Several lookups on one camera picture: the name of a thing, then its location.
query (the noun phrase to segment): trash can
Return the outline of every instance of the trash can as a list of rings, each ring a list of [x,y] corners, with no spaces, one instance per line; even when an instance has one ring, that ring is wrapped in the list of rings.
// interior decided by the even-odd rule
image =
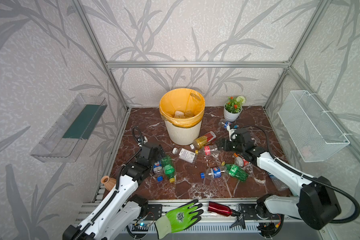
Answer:
[[[197,91],[178,88],[166,93],[160,100],[159,110],[170,139],[178,145],[189,145],[199,137],[205,109],[205,99]],[[191,118],[174,118],[175,111],[191,111]]]

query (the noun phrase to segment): yellow garbage bag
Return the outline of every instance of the yellow garbage bag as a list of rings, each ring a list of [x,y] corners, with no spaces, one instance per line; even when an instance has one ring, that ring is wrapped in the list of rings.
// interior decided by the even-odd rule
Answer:
[[[198,124],[204,115],[205,99],[195,90],[178,88],[164,94],[159,103],[163,120],[171,122],[176,127],[189,128]],[[192,111],[194,117],[174,118],[175,111],[183,113]]]

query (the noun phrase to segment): green strip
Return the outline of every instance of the green strip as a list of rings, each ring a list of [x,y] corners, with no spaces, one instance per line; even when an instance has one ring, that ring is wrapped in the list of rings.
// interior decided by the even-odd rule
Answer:
[[[88,139],[106,108],[106,105],[87,104],[62,138]]]

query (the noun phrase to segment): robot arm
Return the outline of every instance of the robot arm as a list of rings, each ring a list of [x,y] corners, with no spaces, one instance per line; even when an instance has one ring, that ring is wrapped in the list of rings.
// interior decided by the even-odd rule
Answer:
[[[297,197],[279,197],[267,194],[259,198],[257,201],[259,216],[267,213],[288,215],[300,218],[313,229],[319,230],[341,213],[339,202],[332,189],[303,178],[303,175],[314,177],[279,159],[273,159],[269,152],[254,145],[246,129],[236,129],[230,134],[229,139],[219,139],[217,145],[220,150],[235,151],[254,166],[273,174],[288,185],[294,195],[297,195]],[[324,177],[319,177],[317,180],[331,185]]]
[[[70,225],[63,240],[111,240],[134,219],[147,214],[148,201],[137,195],[123,204],[149,176],[153,163],[165,156],[160,145],[146,143],[135,162],[127,164],[116,185],[97,208],[75,228]]]

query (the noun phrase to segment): small clay vase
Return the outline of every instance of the small clay vase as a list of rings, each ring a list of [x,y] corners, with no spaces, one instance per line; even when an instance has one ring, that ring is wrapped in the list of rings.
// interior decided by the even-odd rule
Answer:
[[[116,185],[116,179],[111,178],[109,176],[104,176],[102,177],[102,179],[100,180],[100,182],[102,184],[104,184],[104,186],[106,187],[106,189],[108,191],[111,191],[113,189],[113,187]]]

